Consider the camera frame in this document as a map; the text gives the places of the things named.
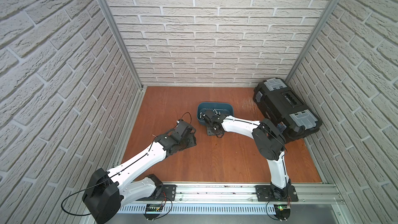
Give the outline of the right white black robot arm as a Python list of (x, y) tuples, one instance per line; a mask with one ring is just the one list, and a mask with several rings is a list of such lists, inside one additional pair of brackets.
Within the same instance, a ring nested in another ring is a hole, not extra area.
[(216, 136), (233, 132), (252, 138), (259, 153), (267, 160), (271, 174), (270, 195), (276, 200), (288, 198), (291, 180), (285, 163), (285, 138), (269, 119), (262, 121), (244, 120), (231, 115), (206, 110), (202, 114), (206, 126)]

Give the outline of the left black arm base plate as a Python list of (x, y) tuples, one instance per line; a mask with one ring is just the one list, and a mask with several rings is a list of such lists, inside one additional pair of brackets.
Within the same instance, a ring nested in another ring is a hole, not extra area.
[(141, 198), (138, 199), (138, 201), (162, 201), (164, 199), (174, 201), (176, 196), (176, 188), (177, 185), (175, 184), (163, 184), (161, 188), (157, 187), (150, 197)]

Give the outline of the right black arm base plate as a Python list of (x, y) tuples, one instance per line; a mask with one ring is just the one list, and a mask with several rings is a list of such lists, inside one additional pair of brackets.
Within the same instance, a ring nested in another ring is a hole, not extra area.
[(274, 185), (256, 185), (257, 199), (259, 202), (298, 202), (298, 195), (295, 187), (287, 185), (284, 189), (279, 189)]

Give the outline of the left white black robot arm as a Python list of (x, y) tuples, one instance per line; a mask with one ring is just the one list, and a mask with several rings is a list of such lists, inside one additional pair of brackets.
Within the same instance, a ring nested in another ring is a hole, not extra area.
[(136, 181), (149, 168), (167, 157), (196, 146), (196, 129), (182, 119), (175, 127), (154, 138), (142, 152), (123, 164), (105, 171), (96, 170), (85, 189), (80, 190), (82, 201), (95, 222), (104, 224), (111, 220), (120, 208), (140, 199), (170, 200), (163, 192), (163, 182), (150, 174)]

